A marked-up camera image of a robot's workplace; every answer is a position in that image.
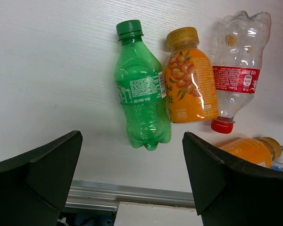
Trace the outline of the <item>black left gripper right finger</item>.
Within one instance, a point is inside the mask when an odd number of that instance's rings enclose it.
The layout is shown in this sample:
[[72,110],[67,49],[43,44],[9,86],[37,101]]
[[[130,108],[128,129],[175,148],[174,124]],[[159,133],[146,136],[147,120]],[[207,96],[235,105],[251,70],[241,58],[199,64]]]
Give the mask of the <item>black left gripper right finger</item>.
[[283,226],[283,172],[229,154],[190,132],[183,153],[205,226]]

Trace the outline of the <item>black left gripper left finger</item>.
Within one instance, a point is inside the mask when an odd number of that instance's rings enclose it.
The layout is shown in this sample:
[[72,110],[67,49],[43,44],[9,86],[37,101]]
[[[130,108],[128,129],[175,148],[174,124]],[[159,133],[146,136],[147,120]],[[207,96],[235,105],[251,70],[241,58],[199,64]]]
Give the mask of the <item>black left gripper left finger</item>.
[[54,226],[63,211],[81,151],[74,130],[0,162],[0,226]]

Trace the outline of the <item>orange juice bottle upright-lying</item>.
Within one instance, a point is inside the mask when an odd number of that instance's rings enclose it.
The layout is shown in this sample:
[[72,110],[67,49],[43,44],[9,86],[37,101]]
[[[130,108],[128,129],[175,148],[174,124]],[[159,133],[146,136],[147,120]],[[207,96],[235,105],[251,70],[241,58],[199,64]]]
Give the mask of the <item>orange juice bottle upright-lying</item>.
[[213,67],[198,49],[194,27],[170,32],[166,38],[169,59],[164,68],[167,107],[173,123],[212,120],[219,115]]

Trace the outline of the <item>green plastic soda bottle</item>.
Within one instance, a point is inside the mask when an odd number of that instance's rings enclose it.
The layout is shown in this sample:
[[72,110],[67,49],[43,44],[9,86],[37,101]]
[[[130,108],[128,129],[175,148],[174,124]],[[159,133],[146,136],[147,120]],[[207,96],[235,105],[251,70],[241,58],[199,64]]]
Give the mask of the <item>green plastic soda bottle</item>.
[[154,151],[172,135],[162,65],[144,44],[139,20],[120,22],[116,30],[121,49],[114,80],[125,113],[126,134],[133,148]]

